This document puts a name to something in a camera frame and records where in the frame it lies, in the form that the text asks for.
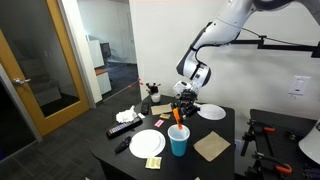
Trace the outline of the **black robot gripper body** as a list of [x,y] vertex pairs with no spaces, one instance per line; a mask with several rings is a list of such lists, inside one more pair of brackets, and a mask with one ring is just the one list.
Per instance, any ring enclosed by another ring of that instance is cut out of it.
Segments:
[[195,82],[178,81],[173,89],[179,95],[178,102],[181,107],[181,114],[184,115],[185,109],[190,106],[196,106],[199,87]]

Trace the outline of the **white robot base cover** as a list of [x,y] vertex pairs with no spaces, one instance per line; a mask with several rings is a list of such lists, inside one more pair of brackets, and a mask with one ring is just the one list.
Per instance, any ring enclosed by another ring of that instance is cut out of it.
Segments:
[[311,160],[320,164],[320,120],[311,131],[298,143],[301,151]]

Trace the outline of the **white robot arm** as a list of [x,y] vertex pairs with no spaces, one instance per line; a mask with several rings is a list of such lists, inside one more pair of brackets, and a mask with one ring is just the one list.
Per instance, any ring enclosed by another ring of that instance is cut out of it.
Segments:
[[211,69],[197,59],[198,51],[207,46],[219,47],[227,44],[257,44],[259,49],[312,51],[313,57],[319,56],[319,47],[283,42],[282,45],[264,45],[267,36],[258,35],[259,40],[238,40],[248,18],[256,11],[276,11],[285,8],[291,2],[303,4],[318,24],[320,24],[319,0],[228,0],[217,17],[209,22],[197,35],[189,49],[176,66],[177,72],[189,78],[190,83],[178,81],[174,86],[180,96],[173,105],[175,115],[190,117],[200,110],[195,105],[199,89],[205,86]]

